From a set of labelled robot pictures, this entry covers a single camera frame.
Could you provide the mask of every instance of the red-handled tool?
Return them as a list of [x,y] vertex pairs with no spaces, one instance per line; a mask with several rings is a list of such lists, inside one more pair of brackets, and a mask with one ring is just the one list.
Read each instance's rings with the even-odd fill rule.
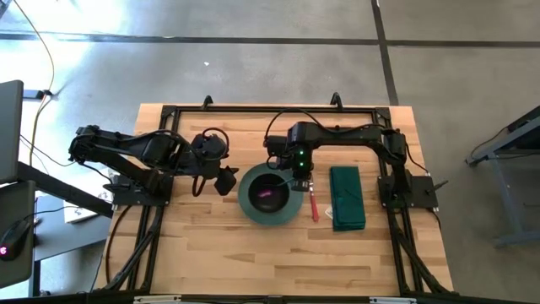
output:
[[318,222],[319,211],[317,210],[317,203],[315,201],[315,193],[313,192],[313,182],[310,182],[310,201],[311,201],[311,216],[314,222]]

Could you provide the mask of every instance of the dark green bowl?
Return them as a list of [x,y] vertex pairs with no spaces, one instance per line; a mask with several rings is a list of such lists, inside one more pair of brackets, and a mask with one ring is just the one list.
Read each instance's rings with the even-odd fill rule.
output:
[[304,194],[290,189],[292,171],[251,168],[242,178],[238,203],[248,218],[261,225],[284,225],[300,210]]

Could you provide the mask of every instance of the green towel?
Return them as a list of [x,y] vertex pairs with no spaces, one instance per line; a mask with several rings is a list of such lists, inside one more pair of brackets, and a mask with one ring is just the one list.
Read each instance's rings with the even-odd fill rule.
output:
[[354,231],[365,228],[364,200],[360,174],[356,166],[330,168],[330,192],[334,231]]

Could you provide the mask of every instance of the wooden table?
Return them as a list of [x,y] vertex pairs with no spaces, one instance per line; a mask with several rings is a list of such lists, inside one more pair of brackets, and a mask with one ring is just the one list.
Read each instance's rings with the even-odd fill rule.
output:
[[[161,104],[143,104],[135,134],[157,129]],[[413,110],[391,109],[393,127],[407,135],[413,158],[424,163]],[[397,279],[386,211],[380,205],[375,153],[366,147],[321,147],[314,152],[315,194],[321,219],[311,219],[310,200],[305,195],[298,216],[280,227],[265,227],[247,219],[236,202],[242,176],[264,162],[264,132],[273,113],[182,113],[179,132],[188,140],[209,127],[222,128],[230,136],[230,157],[225,165],[239,167],[238,183],[221,197],[207,183],[202,195],[192,196],[192,178],[177,177],[171,204],[159,239],[152,293],[207,295],[299,295],[299,296],[395,296]],[[363,114],[318,114],[323,124],[358,126],[371,122]],[[295,122],[309,121],[301,113],[283,114],[270,134],[284,135]],[[324,211],[330,206],[330,166],[357,164],[363,189],[366,227],[363,231],[333,232]],[[415,175],[422,170],[410,161]],[[119,225],[111,245],[111,275],[126,262],[133,250],[141,208],[133,207]],[[115,213],[113,223],[119,212]],[[419,256],[448,289],[452,289],[445,249],[435,217],[423,209],[411,210],[413,233]],[[146,257],[143,256],[139,281]],[[409,286],[413,286],[410,263],[404,258]],[[105,284],[102,263],[96,287]]]

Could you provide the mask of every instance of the paper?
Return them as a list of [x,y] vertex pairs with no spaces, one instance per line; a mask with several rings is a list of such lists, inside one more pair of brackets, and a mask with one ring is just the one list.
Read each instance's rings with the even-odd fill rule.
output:
[[[106,176],[112,176],[109,174],[109,169],[105,168],[100,170]],[[108,203],[112,202],[112,193],[105,190],[103,185],[109,183],[105,178],[100,176],[94,171],[85,173],[81,176],[76,176],[70,181],[70,185],[85,191],[88,194],[94,195],[97,198],[104,199]],[[76,207],[74,204],[64,201],[64,207]],[[64,222],[75,223],[80,220],[86,220],[92,216],[96,216],[95,212],[82,208],[65,208],[64,209]]]
[[330,206],[326,210],[324,210],[324,214],[326,214],[330,218],[330,220],[333,220],[334,215],[333,215],[333,212],[332,212],[332,206]]

